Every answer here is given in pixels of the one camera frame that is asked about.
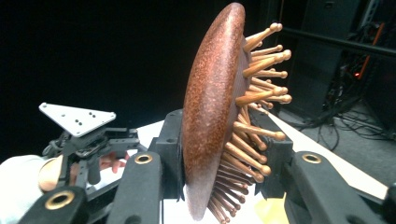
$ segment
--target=white table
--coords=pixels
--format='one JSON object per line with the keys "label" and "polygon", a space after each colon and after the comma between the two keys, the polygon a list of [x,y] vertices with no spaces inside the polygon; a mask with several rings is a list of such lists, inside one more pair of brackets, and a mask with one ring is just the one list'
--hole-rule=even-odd
{"label": "white table", "polygon": [[[371,194],[379,199],[384,199],[387,192],[387,187],[377,180],[373,179],[363,171],[359,170],[355,166],[351,165],[347,161],[339,158],[325,147],[319,145],[312,139],[308,138],[304,134],[298,132],[288,124],[278,119],[277,117],[270,115],[270,118],[279,126],[280,129],[293,141],[294,151],[313,151],[323,157],[327,158],[329,162],[335,167],[345,181],[353,188],[359,189],[363,192]],[[160,134],[163,121],[152,123],[150,125],[138,128],[138,135],[140,142],[143,146],[149,147],[149,144],[153,137],[157,137]],[[120,178],[121,172],[113,175],[111,171],[104,170],[102,172],[102,181],[98,186],[103,186],[117,178]],[[266,202],[260,194],[257,196],[253,195],[254,187],[249,189],[249,195],[247,196],[247,202],[242,205],[242,209],[237,212],[236,217],[232,218],[232,224],[238,223],[263,223],[259,218],[258,214],[270,213],[266,207],[262,207],[264,203],[281,203],[280,200],[273,200]],[[193,223],[188,208],[185,202],[176,202],[176,200],[164,200],[164,223]],[[218,223],[212,214],[206,210],[204,219],[199,223]]]}

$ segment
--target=human hand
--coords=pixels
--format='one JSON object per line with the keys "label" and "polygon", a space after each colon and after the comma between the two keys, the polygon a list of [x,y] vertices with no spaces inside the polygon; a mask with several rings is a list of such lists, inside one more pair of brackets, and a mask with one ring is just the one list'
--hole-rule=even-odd
{"label": "human hand", "polygon": [[[50,191],[55,189],[56,184],[58,183],[59,175],[61,174],[62,168],[62,160],[64,156],[61,155],[56,159],[47,162],[40,170],[38,175],[38,186],[43,191]],[[125,153],[125,160],[129,159],[128,153]],[[116,153],[110,152],[109,154],[100,158],[100,170],[104,170],[108,167],[111,167],[112,172],[115,174],[120,167],[125,166],[124,161],[119,161],[116,159]],[[76,183],[77,174],[78,174],[78,164],[74,163],[70,168],[70,185],[74,185]]]}

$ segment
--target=white sleeve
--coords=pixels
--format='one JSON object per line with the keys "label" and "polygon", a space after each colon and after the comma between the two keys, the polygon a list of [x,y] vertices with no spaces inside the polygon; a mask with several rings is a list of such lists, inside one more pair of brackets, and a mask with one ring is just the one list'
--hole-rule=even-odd
{"label": "white sleeve", "polygon": [[43,195],[38,174],[48,161],[30,155],[10,158],[0,165],[0,224],[17,223]]}

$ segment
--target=finger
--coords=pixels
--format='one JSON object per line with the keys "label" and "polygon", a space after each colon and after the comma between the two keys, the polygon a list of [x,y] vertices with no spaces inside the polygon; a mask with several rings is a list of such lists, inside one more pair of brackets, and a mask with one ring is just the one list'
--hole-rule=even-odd
{"label": "finger", "polygon": [[100,163],[100,170],[105,170],[106,168],[111,166],[111,162],[101,162]]}
{"label": "finger", "polygon": [[120,161],[113,161],[113,165],[112,165],[111,170],[113,171],[114,174],[117,173],[119,168],[120,168]]}
{"label": "finger", "polygon": [[110,152],[109,154],[102,156],[100,158],[100,162],[112,162],[113,158],[115,157],[114,152]]}
{"label": "finger", "polygon": [[116,152],[112,151],[107,154],[108,161],[113,162],[116,160]]}
{"label": "finger", "polygon": [[73,163],[73,165],[70,167],[70,180],[69,180],[70,186],[76,185],[78,170],[79,170],[78,163]]}

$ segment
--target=white triangular plate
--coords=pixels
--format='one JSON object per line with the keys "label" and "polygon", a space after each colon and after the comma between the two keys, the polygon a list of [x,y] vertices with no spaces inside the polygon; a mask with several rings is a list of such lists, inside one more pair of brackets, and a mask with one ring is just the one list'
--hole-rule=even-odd
{"label": "white triangular plate", "polygon": [[43,103],[41,112],[75,137],[89,133],[116,118],[113,112]]}

